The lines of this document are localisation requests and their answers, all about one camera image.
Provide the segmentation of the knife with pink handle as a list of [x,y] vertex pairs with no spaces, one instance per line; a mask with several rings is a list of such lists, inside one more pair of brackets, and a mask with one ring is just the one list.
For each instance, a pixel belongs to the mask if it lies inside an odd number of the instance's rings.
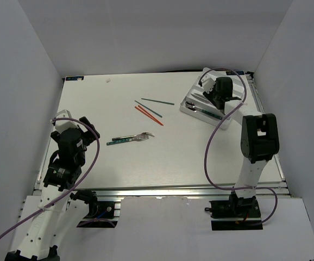
[[194,96],[194,95],[192,95],[192,97],[193,97],[194,99],[196,99],[196,100],[202,102],[202,103],[211,104],[211,102],[208,101],[207,99],[204,99],[204,98],[201,98],[201,97],[198,97],[198,96]]

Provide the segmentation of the fork with dark handle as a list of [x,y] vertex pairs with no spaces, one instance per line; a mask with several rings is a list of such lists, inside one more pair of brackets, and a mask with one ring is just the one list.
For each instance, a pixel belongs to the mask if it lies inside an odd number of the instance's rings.
[[129,139],[129,138],[133,138],[133,137],[136,137],[136,136],[152,136],[152,137],[155,137],[154,134],[150,133],[150,132],[142,132],[140,134],[137,134],[137,135],[129,135],[129,136],[121,136],[121,137],[116,137],[116,138],[112,138],[111,140],[112,141],[116,141],[116,140],[122,140],[122,139]]

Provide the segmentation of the fork with green handle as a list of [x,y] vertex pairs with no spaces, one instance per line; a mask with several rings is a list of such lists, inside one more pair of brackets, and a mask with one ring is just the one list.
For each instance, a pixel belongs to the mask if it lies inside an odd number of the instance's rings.
[[131,137],[131,138],[124,138],[124,139],[118,139],[118,140],[110,141],[110,142],[107,142],[106,145],[111,146],[111,145],[117,145],[117,144],[132,142],[132,141],[144,141],[144,140],[148,140],[148,139],[149,139],[148,135],[139,134],[139,135],[136,135],[136,136]]

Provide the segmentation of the knife with dark handle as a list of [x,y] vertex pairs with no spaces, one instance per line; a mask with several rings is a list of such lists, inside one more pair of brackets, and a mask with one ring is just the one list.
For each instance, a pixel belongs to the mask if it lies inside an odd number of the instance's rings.
[[202,95],[202,94],[198,94],[198,93],[192,93],[191,94],[192,96],[196,96],[196,97],[198,97],[199,99],[204,99],[204,100],[206,100],[206,101],[209,101],[204,95]]

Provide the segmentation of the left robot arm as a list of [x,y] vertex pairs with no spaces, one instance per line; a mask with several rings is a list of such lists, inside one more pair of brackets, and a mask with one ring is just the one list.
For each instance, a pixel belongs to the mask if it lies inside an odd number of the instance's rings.
[[58,248],[67,233],[79,221],[97,213],[98,203],[93,192],[74,189],[87,173],[85,152],[100,135],[86,117],[75,120],[66,111],[51,120],[55,130],[51,138],[58,149],[52,154],[43,179],[38,210],[29,216],[31,225],[16,250],[5,260],[59,260]]

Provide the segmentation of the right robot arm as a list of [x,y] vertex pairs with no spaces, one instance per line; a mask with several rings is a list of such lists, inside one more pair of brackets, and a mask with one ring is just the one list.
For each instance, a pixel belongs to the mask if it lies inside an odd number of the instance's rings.
[[241,125],[243,164],[228,203],[229,212],[240,217],[254,204],[255,188],[262,171],[279,152],[277,118],[250,108],[244,97],[235,96],[230,77],[204,76],[198,84],[204,90],[204,97],[224,115],[222,121],[231,118]]

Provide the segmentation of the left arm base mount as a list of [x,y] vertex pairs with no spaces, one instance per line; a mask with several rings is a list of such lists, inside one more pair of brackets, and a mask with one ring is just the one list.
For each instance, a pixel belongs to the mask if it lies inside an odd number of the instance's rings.
[[115,228],[118,223],[120,210],[119,203],[115,201],[100,201],[97,194],[90,190],[79,190],[71,193],[70,199],[82,201],[88,211],[78,223],[79,228]]

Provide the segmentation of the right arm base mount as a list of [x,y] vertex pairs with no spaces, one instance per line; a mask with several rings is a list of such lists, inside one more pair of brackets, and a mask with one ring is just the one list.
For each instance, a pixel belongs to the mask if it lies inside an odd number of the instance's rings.
[[204,211],[210,214],[213,231],[262,230],[261,212],[256,198],[247,206],[234,206],[230,200],[214,200]]

